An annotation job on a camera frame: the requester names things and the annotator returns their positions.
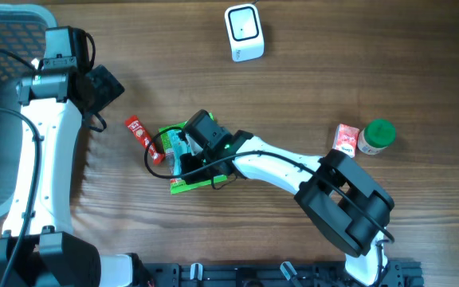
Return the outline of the red Nescafe coffee stick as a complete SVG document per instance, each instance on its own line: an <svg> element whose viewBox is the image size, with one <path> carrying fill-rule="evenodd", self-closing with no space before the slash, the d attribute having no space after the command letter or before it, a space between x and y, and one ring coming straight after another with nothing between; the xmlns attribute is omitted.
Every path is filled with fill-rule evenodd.
<svg viewBox="0 0 459 287"><path fill-rule="evenodd" d="M155 165L158 165L164 160L165 155L157 151L155 144L151 142L151 135L143 126L138 116L130 116L125 120L125 125L144 148L149 148L148 153Z"/></svg>

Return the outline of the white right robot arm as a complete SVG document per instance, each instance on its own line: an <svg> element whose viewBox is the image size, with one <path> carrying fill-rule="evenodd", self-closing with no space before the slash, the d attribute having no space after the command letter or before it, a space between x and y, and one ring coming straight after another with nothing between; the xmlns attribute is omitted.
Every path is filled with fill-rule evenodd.
<svg viewBox="0 0 459 287"><path fill-rule="evenodd" d="M230 133L205 110L194 114L182 132L197 161L182 179L235 175L293 194L319 232L344 252L347 274L364 286L381 285L388 264L383 246L394 242L386 229L394 200L349 155L286 151L250 132Z"/></svg>

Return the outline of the green snack bag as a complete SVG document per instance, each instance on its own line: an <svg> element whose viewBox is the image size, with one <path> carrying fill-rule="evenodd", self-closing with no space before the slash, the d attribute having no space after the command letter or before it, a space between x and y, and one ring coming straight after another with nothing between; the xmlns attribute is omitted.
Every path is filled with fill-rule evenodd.
<svg viewBox="0 0 459 287"><path fill-rule="evenodd" d="M160 139L163 145L163 149L165 151L167 164L169 165L169 168L172 174L173 166L174 166L174 159L173 159L173 150L172 150L171 143L169 140L168 132L162 134ZM223 183L228 179L226 175L216 174L215 172L210 172L210 171L205 173L205 175L206 175L205 181L201 181L195 184L186 184L186 182L182 180L181 178L171 179L170 180L171 194L175 195L175 194L179 194L185 191L196 189L198 187L209 186L215 183Z"/></svg>

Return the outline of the small orange box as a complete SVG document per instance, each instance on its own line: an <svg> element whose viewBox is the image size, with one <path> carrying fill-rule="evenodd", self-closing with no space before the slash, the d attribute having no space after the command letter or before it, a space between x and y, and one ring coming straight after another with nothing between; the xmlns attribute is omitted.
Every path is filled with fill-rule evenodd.
<svg viewBox="0 0 459 287"><path fill-rule="evenodd" d="M332 148L355 157L360 130L346 124L339 124L335 130Z"/></svg>

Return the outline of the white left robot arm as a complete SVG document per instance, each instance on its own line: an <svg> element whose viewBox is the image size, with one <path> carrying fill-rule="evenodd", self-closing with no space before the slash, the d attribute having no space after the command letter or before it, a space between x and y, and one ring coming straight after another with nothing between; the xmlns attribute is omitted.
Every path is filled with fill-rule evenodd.
<svg viewBox="0 0 459 287"><path fill-rule="evenodd" d="M70 189L85 118L124 92L103 66L41 69L18 80L18 176L0 238L1 286L136 286L132 254L102 255L73 235Z"/></svg>

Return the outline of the light blue snack packet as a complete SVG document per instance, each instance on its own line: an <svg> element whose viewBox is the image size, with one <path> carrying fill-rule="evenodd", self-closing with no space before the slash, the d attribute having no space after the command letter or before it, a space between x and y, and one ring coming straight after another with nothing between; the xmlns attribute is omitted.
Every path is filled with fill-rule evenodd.
<svg viewBox="0 0 459 287"><path fill-rule="evenodd" d="M186 140L185 134L179 130L168 132L169 140L173 150L173 175L180 175L183 173L181 157L183 155L190 155L191 149L188 141Z"/></svg>

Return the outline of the green lid jar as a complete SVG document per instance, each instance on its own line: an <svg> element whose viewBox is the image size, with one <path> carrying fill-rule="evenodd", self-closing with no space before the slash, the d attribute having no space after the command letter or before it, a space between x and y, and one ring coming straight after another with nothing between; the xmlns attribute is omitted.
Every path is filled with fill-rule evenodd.
<svg viewBox="0 0 459 287"><path fill-rule="evenodd" d="M367 155L377 155L389 147L395 139L395 126L388 120L376 119L359 133L357 147Z"/></svg>

